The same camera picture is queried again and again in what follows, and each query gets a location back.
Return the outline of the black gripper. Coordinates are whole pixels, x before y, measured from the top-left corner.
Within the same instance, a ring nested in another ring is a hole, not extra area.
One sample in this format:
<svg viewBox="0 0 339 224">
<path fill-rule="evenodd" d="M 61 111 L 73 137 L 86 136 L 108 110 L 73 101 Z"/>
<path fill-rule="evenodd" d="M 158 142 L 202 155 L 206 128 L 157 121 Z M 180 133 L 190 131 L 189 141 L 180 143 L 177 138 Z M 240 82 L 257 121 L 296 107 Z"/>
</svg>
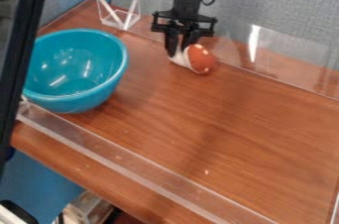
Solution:
<svg viewBox="0 0 339 224">
<path fill-rule="evenodd" d="M 150 31 L 165 33 L 165 50 L 168 56 L 176 54 L 178 33 L 182 34 L 181 50 L 197 43 L 202 37 L 214 35 L 214 17 L 193 14 L 188 18 L 180 17 L 172 10 L 156 11 L 152 14 Z"/>
</svg>

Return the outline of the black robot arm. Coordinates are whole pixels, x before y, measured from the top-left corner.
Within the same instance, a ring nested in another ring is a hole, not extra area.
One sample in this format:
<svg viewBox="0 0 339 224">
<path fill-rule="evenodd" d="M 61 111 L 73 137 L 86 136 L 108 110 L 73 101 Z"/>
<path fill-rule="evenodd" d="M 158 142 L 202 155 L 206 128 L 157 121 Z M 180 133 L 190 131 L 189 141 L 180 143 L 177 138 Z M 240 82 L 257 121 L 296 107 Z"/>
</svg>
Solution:
<svg viewBox="0 0 339 224">
<path fill-rule="evenodd" d="M 164 47 L 169 57 L 197 43 L 201 37 L 214 35 L 217 19 L 200 14 L 200 6 L 210 6 L 216 0 L 173 0 L 172 8 L 154 11 L 150 31 L 164 34 Z"/>
</svg>

